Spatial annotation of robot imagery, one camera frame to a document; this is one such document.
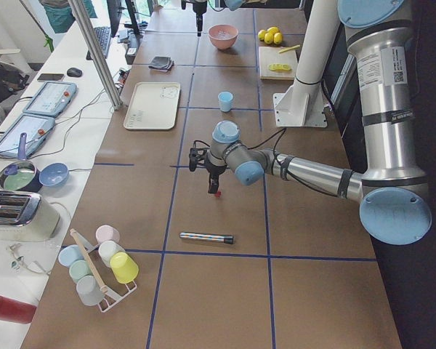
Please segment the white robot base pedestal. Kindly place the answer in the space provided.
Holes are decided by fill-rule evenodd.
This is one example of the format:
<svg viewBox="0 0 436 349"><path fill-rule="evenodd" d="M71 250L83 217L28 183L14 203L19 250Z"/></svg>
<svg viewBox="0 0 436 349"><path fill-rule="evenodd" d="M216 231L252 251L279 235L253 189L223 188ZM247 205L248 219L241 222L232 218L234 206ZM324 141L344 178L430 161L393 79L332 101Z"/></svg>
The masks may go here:
<svg viewBox="0 0 436 349"><path fill-rule="evenodd" d="M337 0L313 2L294 83L273 95L277 127L328 126L321 82L340 25L337 6Z"/></svg>

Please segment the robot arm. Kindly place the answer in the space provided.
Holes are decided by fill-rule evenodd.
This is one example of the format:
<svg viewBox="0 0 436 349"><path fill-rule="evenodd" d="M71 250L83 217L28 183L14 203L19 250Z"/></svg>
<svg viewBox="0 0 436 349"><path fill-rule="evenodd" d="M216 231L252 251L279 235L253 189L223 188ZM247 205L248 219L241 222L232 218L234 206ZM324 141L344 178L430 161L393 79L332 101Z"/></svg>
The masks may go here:
<svg viewBox="0 0 436 349"><path fill-rule="evenodd" d="M209 1L207 0L181 0L180 6L182 10L186 10L188 4L192 4L192 10L195 13L195 24L197 36L201 37L203 31L203 15L206 13ZM244 4L250 3L266 3L266 1L246 1L246 0L224 0L225 6L234 11Z"/></svg>
<svg viewBox="0 0 436 349"><path fill-rule="evenodd" d="M344 70L358 77L353 113L342 102L347 75L339 77L332 100L349 153L366 153L362 173L340 169L276 149L250 148L232 121L219 122L211 141L192 147L189 169L203 166L210 193L219 176L234 172L244 185L264 175L295 180L311 190L359 203L360 221L375 239L406 245L423 238L432 225L426 173L417 165L413 141L414 112L408 86L406 52L413 38L412 1L314 1L294 83L274 95L279 127L319 127L324 122L323 73L339 32L346 39Z"/></svg>

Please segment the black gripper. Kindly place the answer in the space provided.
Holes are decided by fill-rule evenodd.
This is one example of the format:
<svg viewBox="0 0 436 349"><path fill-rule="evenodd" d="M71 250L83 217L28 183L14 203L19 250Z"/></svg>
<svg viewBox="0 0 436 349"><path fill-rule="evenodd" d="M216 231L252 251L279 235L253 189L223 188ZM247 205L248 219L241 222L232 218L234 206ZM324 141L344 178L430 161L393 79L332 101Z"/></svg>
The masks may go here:
<svg viewBox="0 0 436 349"><path fill-rule="evenodd" d="M225 164L215 164L209 159L210 145L202 140L194 140L189 150L189 170L194 172L197 166L204 167L209 173L208 193L217 194L219 191L219 176L225 172Z"/></svg>
<svg viewBox="0 0 436 349"><path fill-rule="evenodd" d="M181 0L183 10L186 10L187 4L192 4L196 18L197 35L201 36L203 32L203 14L207 10L207 0Z"/></svg>

